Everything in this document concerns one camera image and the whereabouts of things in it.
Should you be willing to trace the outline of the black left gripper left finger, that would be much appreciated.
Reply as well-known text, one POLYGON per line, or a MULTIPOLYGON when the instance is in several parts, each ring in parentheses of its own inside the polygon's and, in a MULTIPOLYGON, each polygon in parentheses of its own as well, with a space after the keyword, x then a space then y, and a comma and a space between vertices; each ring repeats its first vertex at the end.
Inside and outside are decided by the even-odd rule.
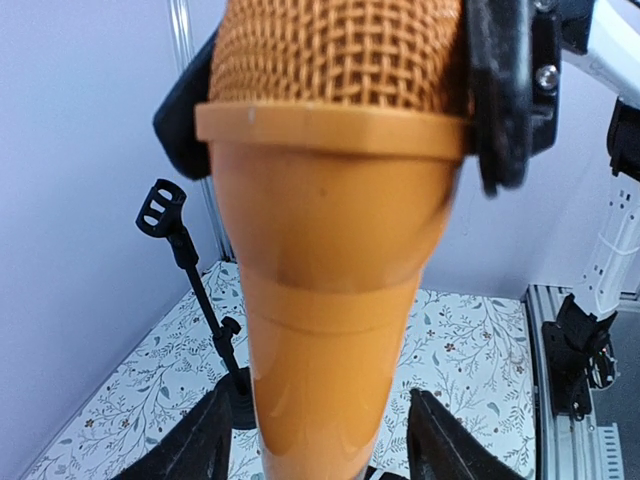
POLYGON ((232 411, 228 395, 208 392, 150 452, 118 479, 226 479, 229 472, 232 411))

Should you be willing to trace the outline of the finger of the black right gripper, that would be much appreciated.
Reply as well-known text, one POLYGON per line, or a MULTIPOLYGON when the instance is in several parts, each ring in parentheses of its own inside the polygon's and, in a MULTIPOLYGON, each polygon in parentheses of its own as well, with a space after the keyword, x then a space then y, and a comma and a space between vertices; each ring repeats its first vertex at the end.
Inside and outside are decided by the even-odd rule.
POLYGON ((475 153, 484 192, 517 189, 558 129, 556 1, 465 1, 475 153))
MULTIPOLYGON (((218 29, 211 36, 213 37, 212 61, 218 29)), ((209 82, 211 61, 209 63, 209 82)), ((187 117, 185 83, 185 80, 178 78, 155 112, 152 125, 158 141, 175 170, 190 180, 200 180, 203 173, 198 174, 194 168, 195 155, 187 152, 187 132, 188 128, 192 126, 192 122, 187 117)))

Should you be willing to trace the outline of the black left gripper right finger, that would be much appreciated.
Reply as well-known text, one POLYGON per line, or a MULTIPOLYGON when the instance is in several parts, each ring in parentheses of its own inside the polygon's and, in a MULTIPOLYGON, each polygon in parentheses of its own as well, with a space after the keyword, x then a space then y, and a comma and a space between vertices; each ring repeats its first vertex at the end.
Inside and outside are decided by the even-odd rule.
POLYGON ((517 480, 429 391, 412 389, 407 425, 411 479, 517 480))

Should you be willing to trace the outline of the tall black mic stand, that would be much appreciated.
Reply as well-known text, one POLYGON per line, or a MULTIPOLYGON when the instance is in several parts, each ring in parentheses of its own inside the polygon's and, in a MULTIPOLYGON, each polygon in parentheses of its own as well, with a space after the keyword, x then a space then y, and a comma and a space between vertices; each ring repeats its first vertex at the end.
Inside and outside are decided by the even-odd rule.
POLYGON ((182 221, 186 193, 175 183, 158 179, 151 187, 136 217, 135 224, 149 237, 164 238, 171 246, 175 262, 191 285, 197 302, 212 333, 213 346, 227 373, 216 386, 229 395, 232 427, 236 430, 257 428, 251 390, 250 371, 240 367, 232 340, 241 332, 240 324, 226 316, 216 318, 201 276, 197 270, 199 256, 182 221))

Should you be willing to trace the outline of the orange microphone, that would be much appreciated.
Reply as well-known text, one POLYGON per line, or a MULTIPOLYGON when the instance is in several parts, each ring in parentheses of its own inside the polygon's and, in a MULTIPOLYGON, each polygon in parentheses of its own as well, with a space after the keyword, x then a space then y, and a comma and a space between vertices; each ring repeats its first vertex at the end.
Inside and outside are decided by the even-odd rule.
POLYGON ((195 110, 269 479, 360 479, 470 150, 459 1, 231 1, 195 110))

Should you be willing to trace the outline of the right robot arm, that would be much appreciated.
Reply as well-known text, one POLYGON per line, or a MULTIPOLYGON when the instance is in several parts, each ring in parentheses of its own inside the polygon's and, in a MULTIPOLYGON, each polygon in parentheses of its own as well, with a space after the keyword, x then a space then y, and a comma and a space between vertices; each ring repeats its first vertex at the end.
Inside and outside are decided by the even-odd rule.
POLYGON ((475 145, 483 187, 519 187, 528 160, 555 142, 560 63, 616 96, 607 133, 612 173, 607 214, 589 266, 542 327, 552 411, 575 420, 590 391, 610 387, 610 328, 639 254, 639 36, 607 1, 469 1, 475 145))

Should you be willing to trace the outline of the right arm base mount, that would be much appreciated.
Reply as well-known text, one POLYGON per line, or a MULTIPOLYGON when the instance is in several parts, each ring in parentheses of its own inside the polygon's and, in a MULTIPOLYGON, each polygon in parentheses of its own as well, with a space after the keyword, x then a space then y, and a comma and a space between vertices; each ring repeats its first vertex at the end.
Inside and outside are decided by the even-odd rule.
POLYGON ((606 389, 617 376, 610 328, 617 314, 599 321, 568 294, 556 319, 542 325, 552 411, 581 421, 592 413, 590 391, 606 389))

